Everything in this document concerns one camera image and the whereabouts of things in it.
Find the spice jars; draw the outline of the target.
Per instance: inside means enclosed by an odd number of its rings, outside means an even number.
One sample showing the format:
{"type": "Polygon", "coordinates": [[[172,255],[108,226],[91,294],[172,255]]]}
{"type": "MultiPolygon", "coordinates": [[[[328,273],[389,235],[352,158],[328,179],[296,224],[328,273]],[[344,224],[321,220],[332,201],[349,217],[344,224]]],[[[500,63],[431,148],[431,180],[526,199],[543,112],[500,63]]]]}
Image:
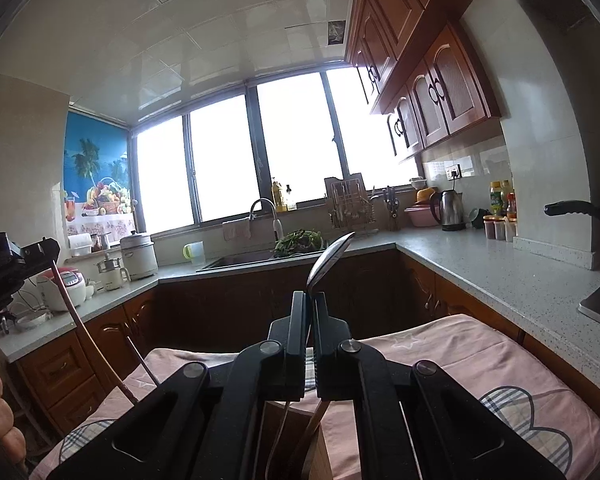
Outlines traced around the spice jars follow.
{"type": "Polygon", "coordinates": [[[511,243],[517,236],[517,220],[501,216],[484,216],[484,232],[488,240],[505,240],[511,243]]]}

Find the pink tablecloth with plaid hearts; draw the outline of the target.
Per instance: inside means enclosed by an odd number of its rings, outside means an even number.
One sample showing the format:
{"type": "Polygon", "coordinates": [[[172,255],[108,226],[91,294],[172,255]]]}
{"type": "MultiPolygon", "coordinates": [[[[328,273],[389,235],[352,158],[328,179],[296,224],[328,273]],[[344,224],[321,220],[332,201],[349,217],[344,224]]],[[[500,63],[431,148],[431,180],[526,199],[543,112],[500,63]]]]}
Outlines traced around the pink tablecloth with plaid hearts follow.
{"type": "Polygon", "coordinates": [[[467,315],[366,341],[296,304],[238,354],[159,349],[166,377],[79,451],[61,444],[50,479],[297,479],[303,426],[326,408],[336,474],[362,479],[600,478],[600,418],[515,341],[467,315]]]}

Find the black wok on stove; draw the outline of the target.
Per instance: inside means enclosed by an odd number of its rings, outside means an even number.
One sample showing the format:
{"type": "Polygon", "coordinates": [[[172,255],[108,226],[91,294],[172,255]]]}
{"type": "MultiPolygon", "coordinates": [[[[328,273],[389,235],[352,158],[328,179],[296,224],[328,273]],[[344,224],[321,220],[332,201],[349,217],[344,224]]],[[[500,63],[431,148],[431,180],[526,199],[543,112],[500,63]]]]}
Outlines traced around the black wok on stove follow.
{"type": "Polygon", "coordinates": [[[586,214],[600,222],[600,208],[585,200],[561,200],[544,206],[544,214],[550,217],[564,214],[586,214]]]}

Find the dish drying rack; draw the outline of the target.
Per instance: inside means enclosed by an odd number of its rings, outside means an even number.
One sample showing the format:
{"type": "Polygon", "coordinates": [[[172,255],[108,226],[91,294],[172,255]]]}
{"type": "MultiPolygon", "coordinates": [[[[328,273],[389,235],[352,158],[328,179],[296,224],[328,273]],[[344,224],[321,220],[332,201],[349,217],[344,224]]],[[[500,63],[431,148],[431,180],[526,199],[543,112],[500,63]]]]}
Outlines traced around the dish drying rack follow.
{"type": "Polygon", "coordinates": [[[374,206],[366,191],[362,174],[324,179],[329,220],[335,229],[365,229],[376,221],[374,206]]]}

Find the upper wooden wall cabinets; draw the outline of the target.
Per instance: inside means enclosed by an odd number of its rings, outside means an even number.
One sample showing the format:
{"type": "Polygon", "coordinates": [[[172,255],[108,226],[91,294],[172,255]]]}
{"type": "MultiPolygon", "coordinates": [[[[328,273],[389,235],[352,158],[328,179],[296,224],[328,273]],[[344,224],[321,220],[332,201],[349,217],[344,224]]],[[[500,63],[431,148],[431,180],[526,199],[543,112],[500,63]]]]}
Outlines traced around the upper wooden wall cabinets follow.
{"type": "Polygon", "coordinates": [[[393,153],[411,157],[501,115],[460,26],[472,0],[352,0],[346,60],[393,153]]]}

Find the wooden utensil holder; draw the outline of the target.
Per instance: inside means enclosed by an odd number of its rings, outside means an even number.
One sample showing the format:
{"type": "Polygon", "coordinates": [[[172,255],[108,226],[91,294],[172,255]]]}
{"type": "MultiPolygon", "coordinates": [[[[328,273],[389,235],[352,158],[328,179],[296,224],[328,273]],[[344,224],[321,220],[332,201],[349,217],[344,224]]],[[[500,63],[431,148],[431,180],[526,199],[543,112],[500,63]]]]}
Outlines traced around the wooden utensil holder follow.
{"type": "Polygon", "coordinates": [[[312,414],[266,402],[253,479],[332,479],[321,427],[299,446],[312,414]]]}

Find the red dotted wooden chopstick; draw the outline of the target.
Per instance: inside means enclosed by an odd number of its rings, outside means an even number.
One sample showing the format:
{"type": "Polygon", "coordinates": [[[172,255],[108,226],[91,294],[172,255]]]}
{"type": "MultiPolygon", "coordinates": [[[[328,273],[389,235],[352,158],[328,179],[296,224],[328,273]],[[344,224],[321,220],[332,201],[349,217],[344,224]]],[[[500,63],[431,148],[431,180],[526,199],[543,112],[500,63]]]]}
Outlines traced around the red dotted wooden chopstick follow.
{"type": "Polygon", "coordinates": [[[98,345],[94,341],[94,338],[83,323],[79,313],[76,312],[76,307],[71,301],[68,290],[66,289],[66,285],[61,278],[61,274],[54,259],[50,259],[50,270],[53,273],[54,279],[57,281],[58,290],[62,300],[64,300],[67,311],[69,312],[74,324],[76,324],[76,331],[78,332],[79,340],[82,341],[85,344],[85,347],[88,349],[87,354],[90,356],[90,361],[92,362],[94,371],[101,372],[102,376],[104,376],[111,385],[117,387],[133,405],[136,405],[138,403],[137,397],[134,396],[132,391],[124,384],[123,380],[110,365],[106,359],[106,356],[104,356],[104,354],[100,351],[98,345]]]}

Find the kitchen window frame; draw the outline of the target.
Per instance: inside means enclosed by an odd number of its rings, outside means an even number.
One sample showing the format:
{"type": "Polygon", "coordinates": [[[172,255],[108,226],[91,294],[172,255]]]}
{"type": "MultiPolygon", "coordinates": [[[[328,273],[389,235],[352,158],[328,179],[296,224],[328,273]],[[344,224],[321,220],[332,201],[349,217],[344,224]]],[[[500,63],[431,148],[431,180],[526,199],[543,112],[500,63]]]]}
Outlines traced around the kitchen window frame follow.
{"type": "Polygon", "coordinates": [[[132,137],[140,227],[161,233],[244,214],[257,198],[286,206],[359,174],[369,191],[408,185],[419,163],[370,112],[358,68],[273,79],[143,128],[132,137]]]}

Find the stainless electric kettle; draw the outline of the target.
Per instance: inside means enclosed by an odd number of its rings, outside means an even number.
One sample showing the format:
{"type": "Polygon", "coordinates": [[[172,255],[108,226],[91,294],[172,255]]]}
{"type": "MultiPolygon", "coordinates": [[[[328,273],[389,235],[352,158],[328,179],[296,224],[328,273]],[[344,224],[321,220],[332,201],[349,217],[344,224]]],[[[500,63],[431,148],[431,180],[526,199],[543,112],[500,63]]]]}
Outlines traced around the stainless electric kettle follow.
{"type": "Polygon", "coordinates": [[[455,190],[435,192],[429,200],[429,208],[434,220],[446,232],[466,229],[462,194],[455,190]]]}

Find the green leafy vegetables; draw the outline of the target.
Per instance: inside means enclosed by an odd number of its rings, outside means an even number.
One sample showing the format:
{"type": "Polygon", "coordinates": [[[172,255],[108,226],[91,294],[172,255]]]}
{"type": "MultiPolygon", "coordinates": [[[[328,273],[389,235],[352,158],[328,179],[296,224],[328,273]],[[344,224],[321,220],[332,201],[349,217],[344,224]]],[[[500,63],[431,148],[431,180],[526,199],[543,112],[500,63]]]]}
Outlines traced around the green leafy vegetables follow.
{"type": "Polygon", "coordinates": [[[297,230],[285,235],[274,248],[275,258],[319,252],[324,249],[322,234],[312,230],[297,230]]]}

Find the silver spoon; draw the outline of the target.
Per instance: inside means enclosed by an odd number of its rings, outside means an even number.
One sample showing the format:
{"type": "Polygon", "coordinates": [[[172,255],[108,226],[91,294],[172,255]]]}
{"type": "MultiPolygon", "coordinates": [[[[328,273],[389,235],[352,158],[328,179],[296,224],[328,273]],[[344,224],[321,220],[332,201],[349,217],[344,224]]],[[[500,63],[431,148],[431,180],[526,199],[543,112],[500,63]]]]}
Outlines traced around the silver spoon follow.
{"type": "Polygon", "coordinates": [[[306,280],[306,293],[308,295],[313,294],[314,288],[342,257],[354,238],[355,232],[340,236],[318,257],[306,280]]]}

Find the green handled white jug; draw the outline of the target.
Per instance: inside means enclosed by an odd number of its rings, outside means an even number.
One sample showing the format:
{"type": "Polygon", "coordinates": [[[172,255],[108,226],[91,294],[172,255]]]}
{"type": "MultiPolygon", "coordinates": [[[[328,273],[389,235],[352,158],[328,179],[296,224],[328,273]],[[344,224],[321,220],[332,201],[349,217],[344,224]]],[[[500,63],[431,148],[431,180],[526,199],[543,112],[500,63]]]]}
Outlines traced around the green handled white jug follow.
{"type": "Polygon", "coordinates": [[[182,249],[183,257],[191,263],[205,262],[206,253],[204,252],[204,242],[187,243],[182,249]]]}

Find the white tall rice cooker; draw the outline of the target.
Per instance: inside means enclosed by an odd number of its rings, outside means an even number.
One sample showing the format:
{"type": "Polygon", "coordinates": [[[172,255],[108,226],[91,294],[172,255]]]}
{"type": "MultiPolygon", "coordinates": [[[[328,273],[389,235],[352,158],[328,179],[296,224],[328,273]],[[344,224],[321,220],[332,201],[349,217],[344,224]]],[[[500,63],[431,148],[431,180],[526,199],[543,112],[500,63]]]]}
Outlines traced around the white tall rice cooker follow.
{"type": "Polygon", "coordinates": [[[120,249],[124,267],[132,281],[149,278],[158,273],[154,242],[148,233],[132,232],[122,237],[120,249]]]}

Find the grey speckled countertop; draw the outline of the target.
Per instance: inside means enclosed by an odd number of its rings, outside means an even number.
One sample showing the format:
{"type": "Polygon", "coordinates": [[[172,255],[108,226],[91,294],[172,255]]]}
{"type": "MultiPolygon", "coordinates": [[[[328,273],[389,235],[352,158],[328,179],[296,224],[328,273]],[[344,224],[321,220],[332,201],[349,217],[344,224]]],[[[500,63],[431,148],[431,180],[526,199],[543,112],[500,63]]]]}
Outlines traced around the grey speckled countertop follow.
{"type": "MultiPolygon", "coordinates": [[[[600,287],[600,268],[590,271],[520,250],[515,243],[487,240],[474,231],[405,229],[355,238],[344,257],[397,250],[482,301],[531,335],[600,388],[600,323],[578,311],[580,301],[600,287]]],[[[156,276],[97,294],[79,308],[88,321],[157,285],[314,263],[317,255],[233,264],[163,266],[156,276]]],[[[0,358],[12,363],[74,328],[68,314],[42,325],[0,335],[0,358]]]]}

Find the condiment bottles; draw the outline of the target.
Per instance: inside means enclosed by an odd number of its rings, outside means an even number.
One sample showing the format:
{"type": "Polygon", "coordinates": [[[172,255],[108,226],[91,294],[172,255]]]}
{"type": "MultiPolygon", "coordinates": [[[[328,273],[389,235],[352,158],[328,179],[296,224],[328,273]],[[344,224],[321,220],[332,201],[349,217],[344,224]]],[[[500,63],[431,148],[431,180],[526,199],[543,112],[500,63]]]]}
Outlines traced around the condiment bottles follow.
{"type": "Polygon", "coordinates": [[[490,183],[490,211],[494,216],[517,219],[517,201],[513,185],[509,180],[490,183]]]}

